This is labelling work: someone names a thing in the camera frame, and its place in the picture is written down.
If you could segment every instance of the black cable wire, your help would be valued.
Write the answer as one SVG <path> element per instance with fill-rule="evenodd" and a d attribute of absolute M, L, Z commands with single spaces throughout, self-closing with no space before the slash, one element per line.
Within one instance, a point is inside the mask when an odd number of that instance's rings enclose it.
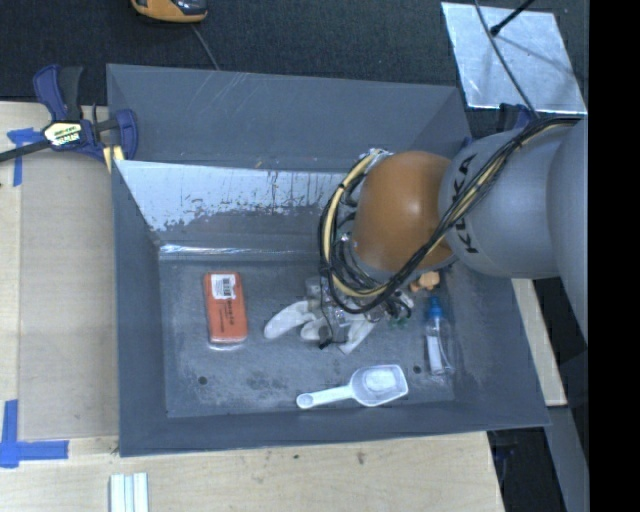
<path fill-rule="evenodd" d="M 207 56 L 209 57 L 211 64 L 213 64 L 214 69 L 216 69 L 217 71 L 220 71 L 220 66 L 218 65 L 218 61 L 216 61 L 216 58 L 213 56 L 213 53 L 211 52 L 211 49 L 209 48 L 209 45 L 207 44 L 207 42 L 204 40 L 204 37 L 202 37 L 202 34 L 193 23 L 190 24 L 190 26 L 191 26 L 191 30 L 193 30 L 193 33 L 196 35 L 196 37 L 200 41 L 200 44 L 204 48 L 204 51 L 207 53 Z"/>
<path fill-rule="evenodd" d="M 509 23 L 511 23 L 511 20 L 519 16 L 522 11 L 524 11 L 527 7 L 529 7 L 535 1 L 536 0 L 527 0 L 515 11 L 509 14 L 509 16 L 503 19 L 500 23 L 496 23 L 493 27 L 491 27 L 491 30 L 489 31 L 491 32 L 491 35 L 493 37 L 497 36 L 504 27 L 506 27 Z"/>
<path fill-rule="evenodd" d="M 484 15 L 482 14 L 482 10 L 480 9 L 480 5 L 478 4 L 478 0 L 473 0 L 473 3 L 476 6 L 476 11 L 478 12 L 478 17 L 480 18 L 480 23 L 482 23 L 482 28 L 484 28 L 484 31 L 487 34 L 487 38 L 489 39 L 489 42 L 491 43 L 491 46 L 493 46 L 493 50 L 496 52 L 496 55 L 497 55 L 498 59 L 500 60 L 500 62 L 502 64 L 502 67 L 506 71 L 507 75 L 509 75 L 509 79 L 511 80 L 511 82 L 513 83 L 513 86 L 518 91 L 518 94 L 520 95 L 522 100 L 527 105 L 527 108 L 531 111 L 531 114 L 534 117 L 539 119 L 540 115 L 536 112 L 536 109 L 533 108 L 533 104 L 531 103 L 531 100 L 529 100 L 529 97 L 522 90 L 522 87 L 520 87 L 520 84 L 516 80 L 516 77 L 513 76 L 513 73 L 511 72 L 511 69 L 509 69 L 509 66 L 507 65 L 506 61 L 504 60 L 504 57 L 502 56 L 502 53 L 498 49 L 498 45 L 493 40 L 493 36 L 491 35 L 491 31 L 489 29 L 489 26 L 487 25 L 487 21 L 484 19 Z"/>

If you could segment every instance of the small glass bottle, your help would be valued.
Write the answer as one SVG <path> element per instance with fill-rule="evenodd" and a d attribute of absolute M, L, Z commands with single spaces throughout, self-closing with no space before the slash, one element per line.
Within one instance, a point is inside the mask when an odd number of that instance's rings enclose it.
<path fill-rule="evenodd" d="M 425 356 L 431 374 L 435 376 L 452 374 L 455 368 L 451 364 L 453 349 L 451 326 L 442 313 L 440 299 L 436 295 L 429 297 L 425 334 Z"/>

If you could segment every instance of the white measuring scoop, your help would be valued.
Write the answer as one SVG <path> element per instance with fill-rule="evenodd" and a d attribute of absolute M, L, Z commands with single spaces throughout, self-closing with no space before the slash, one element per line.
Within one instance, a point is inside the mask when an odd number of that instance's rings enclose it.
<path fill-rule="evenodd" d="M 301 409 L 310 409 L 316 405 L 353 398 L 366 407 L 376 407 L 408 392 L 409 386 L 402 368 L 397 364 L 385 364 L 359 368 L 346 386 L 298 395 L 296 404 Z"/>

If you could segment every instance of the black floor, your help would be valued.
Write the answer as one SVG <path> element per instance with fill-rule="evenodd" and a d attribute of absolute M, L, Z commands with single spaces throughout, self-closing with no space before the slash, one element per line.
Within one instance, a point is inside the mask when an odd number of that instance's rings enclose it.
<path fill-rule="evenodd" d="M 520 1 L 481 3 L 515 8 Z M 224 70 L 459 85 L 434 0 L 210 0 L 210 7 L 199 30 Z M 555 14 L 588 104 L 589 0 L 538 0 L 531 9 Z M 85 67 L 85 105 L 106 104 L 107 63 L 211 67 L 192 30 L 143 24 L 128 0 L 0 0 L 0 50 L 0 99 L 21 101 L 34 101 L 32 77 L 51 63 Z M 475 137 L 495 132 L 496 112 L 468 118 Z M 588 457 L 584 340 L 560 281 L 535 284 Z M 564 510 L 542 429 L 490 438 L 507 510 Z"/>

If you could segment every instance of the orange box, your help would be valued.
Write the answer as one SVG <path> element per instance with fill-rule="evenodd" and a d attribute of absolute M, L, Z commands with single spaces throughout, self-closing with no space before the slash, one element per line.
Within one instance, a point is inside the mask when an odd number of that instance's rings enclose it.
<path fill-rule="evenodd" d="M 204 276 L 209 341 L 240 343 L 248 335 L 242 280 L 237 272 L 208 272 Z"/>

